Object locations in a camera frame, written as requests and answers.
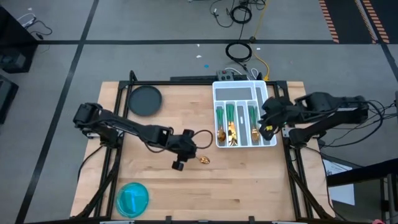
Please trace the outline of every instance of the paper sheet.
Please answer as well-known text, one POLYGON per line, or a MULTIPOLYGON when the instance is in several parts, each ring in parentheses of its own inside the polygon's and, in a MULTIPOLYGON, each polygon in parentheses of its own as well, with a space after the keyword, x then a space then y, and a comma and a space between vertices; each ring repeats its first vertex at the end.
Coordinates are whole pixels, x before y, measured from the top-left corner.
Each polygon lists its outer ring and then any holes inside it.
MULTIPOLYGON (((326 159, 323 160, 325 163, 327 175, 338 174, 347 170, 351 170, 351 167, 344 166, 335 162, 330 162, 326 159)), ((347 203, 349 205, 355 205, 354 197, 354 184, 342 185, 337 187, 329 187, 330 198, 332 200, 347 203)))

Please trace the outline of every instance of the black plate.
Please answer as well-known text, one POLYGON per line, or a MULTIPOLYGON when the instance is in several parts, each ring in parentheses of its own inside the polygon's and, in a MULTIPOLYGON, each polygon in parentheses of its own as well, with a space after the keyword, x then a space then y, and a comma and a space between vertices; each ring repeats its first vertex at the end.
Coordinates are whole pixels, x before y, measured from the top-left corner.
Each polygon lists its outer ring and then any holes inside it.
POLYGON ((155 114, 162 105, 162 94, 153 86, 140 86, 129 96, 129 109, 139 116, 155 114))

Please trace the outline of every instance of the concrete floor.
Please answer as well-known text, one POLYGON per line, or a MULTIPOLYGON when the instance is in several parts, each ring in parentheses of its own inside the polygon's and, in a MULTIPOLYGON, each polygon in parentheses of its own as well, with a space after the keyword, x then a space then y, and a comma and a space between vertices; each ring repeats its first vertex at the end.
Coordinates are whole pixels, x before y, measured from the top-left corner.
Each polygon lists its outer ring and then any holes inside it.
MULTIPOLYGON (((93 0, 2 0, 0 3, 14 17, 32 8, 37 18, 53 29, 48 40, 79 40, 93 0)), ((99 0, 87 39, 237 39, 241 26, 219 27, 209 13, 211 3, 99 0)), ((229 22, 224 8, 230 4, 231 1, 224 0, 215 5, 223 24, 229 22)), ((253 10, 253 20, 244 26, 244 39, 252 36, 259 14, 253 10)), ((257 38, 331 40, 318 1, 312 0, 300 3, 271 0, 257 38)), ((0 184, 2 223, 15 222, 76 48, 77 45, 40 45, 29 73, 10 75, 0 71, 20 86, 6 123, 0 127, 0 179, 5 180, 0 184)), ((256 48, 260 48, 257 53, 271 67, 271 80, 303 81, 308 93, 363 95, 389 105, 398 90, 397 80, 379 45, 262 44, 256 48)), ((398 46, 389 45, 389 48, 397 58, 398 46)), ((96 102, 101 82, 125 80, 130 70, 135 71, 139 80, 168 80, 173 76, 214 75, 225 67, 240 69, 225 55, 224 49, 225 44, 85 45, 25 221, 68 218, 87 142, 73 127, 72 118, 80 103, 96 102)), ((244 54, 240 50, 232 49, 237 57, 244 54)), ((254 59, 247 65, 266 71, 254 59)), ((353 131, 352 138, 338 143, 359 139, 372 128, 353 131)), ((352 146, 327 148, 324 152, 363 166, 395 158, 398 157, 397 128, 396 119, 389 119, 369 139, 352 146)), ((330 131, 325 141, 331 142, 345 132, 330 131)), ((355 191, 357 206, 336 203, 335 207, 350 218, 379 218, 378 182, 356 185, 355 191)))

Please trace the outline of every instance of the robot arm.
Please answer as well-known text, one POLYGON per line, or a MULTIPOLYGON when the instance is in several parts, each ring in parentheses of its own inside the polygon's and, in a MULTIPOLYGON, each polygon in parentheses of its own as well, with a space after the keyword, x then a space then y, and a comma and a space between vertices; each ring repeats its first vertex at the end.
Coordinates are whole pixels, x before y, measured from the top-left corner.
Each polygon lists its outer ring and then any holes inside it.
POLYGON ((362 96, 333 97, 328 93, 316 92, 295 100, 286 97, 269 98, 262 106, 266 111, 261 116, 259 132, 266 140, 271 140, 285 124, 315 123, 307 128, 285 128, 285 137, 290 145, 302 147, 314 135, 320 138, 326 130, 340 124, 361 124, 368 118, 368 103, 362 96))
POLYGON ((185 129, 182 135, 173 135, 173 129, 159 125, 142 125, 104 110, 96 103, 81 104, 73 119, 75 127, 87 136, 99 134, 101 144, 117 147, 120 131, 135 135, 147 146, 158 147, 177 154, 172 168, 183 169, 181 162, 196 157, 197 146, 192 141, 194 132, 185 129))

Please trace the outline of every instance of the wooden table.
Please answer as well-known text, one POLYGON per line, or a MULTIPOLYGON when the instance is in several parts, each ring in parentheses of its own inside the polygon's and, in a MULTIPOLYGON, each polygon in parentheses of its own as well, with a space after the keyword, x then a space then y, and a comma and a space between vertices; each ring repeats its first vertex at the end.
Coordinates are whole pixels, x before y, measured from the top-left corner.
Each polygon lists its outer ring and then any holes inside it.
MULTIPOLYGON (((302 82, 288 82, 291 99, 305 95, 302 82)), ((143 118, 129 113, 128 118, 141 124, 171 126, 175 133, 184 128, 214 132, 213 96, 211 85, 156 86, 163 95, 162 108, 156 116, 143 118)), ((104 82, 98 103, 104 109, 113 110, 118 82, 104 82)), ((268 87, 270 96, 274 95, 268 87)), ((195 136, 198 146, 208 144, 209 135, 195 136)), ((176 154, 164 151, 154 154, 135 136, 124 138, 123 152, 116 192, 125 184, 144 184, 150 195, 147 210, 136 220, 164 220, 171 215, 173 220, 248 220, 256 221, 295 220, 286 169, 284 148, 280 134, 275 147, 250 149, 220 149, 215 142, 208 149, 197 152, 209 157, 211 163, 203 165, 196 159, 185 163, 182 172, 171 169, 176 154)), ((88 141, 85 156, 98 148, 99 139, 88 141)), ((318 149, 315 140, 308 146, 318 149)), ((71 215, 83 210, 97 191, 103 168, 103 149, 87 161, 81 171, 71 215)), ((334 216, 327 194, 325 173, 320 155, 302 149, 303 166, 308 189, 320 205, 334 216)), ((297 187, 301 214, 305 217, 303 197, 297 187)), ((101 214, 105 214, 109 188, 104 194, 101 214)), ((126 219, 113 208, 112 219, 126 219)))

